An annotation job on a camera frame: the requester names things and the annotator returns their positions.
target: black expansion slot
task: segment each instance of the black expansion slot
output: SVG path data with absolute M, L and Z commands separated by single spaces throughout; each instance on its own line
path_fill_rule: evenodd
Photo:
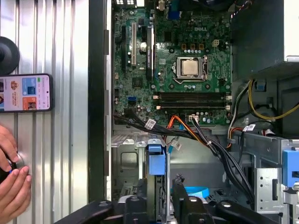
M 156 92 L 156 109 L 225 109 L 229 104 L 222 92 Z
M 126 26 L 121 27 L 121 69 L 123 72 L 126 72 L 127 64 L 127 34 Z

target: blue drive bracket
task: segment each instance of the blue drive bracket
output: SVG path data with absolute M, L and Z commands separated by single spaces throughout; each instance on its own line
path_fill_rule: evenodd
M 165 153 L 161 145 L 149 145 L 149 174 L 165 175 Z
M 282 182 L 291 188 L 299 182 L 299 151 L 285 150 L 282 152 Z

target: yellow cable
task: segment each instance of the yellow cable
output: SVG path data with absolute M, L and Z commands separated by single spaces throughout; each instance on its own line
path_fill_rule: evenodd
M 281 118 L 284 118 L 285 116 L 293 113 L 295 110 L 297 110 L 299 108 L 299 105 L 295 106 L 294 108 L 290 109 L 289 111 L 287 111 L 286 113 L 282 114 L 282 115 L 279 115 L 277 117 L 267 117 L 267 116 L 263 116 L 261 114 L 259 114 L 255 109 L 254 109 L 254 106 L 253 106 L 253 103 L 252 103 L 252 85 L 253 85 L 253 80 L 250 82 L 249 84 L 249 89 L 248 89 L 248 99 L 249 99 L 249 104 L 250 104 L 250 107 L 252 109 L 252 111 L 259 117 L 259 118 L 262 118 L 264 120 L 273 120 L 273 119 L 281 119 Z

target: ram slot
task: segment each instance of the ram slot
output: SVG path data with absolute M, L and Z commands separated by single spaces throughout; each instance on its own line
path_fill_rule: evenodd
M 225 93 L 157 92 L 156 108 L 160 109 L 225 109 Z

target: corrugated metal surface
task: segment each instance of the corrugated metal surface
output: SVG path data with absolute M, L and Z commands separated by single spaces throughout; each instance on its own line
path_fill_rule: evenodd
M 17 224 L 50 224 L 87 203 L 88 0 L 0 0 L 0 35 L 14 41 L 15 74 L 54 77 L 51 112 L 1 114 L 33 176 Z

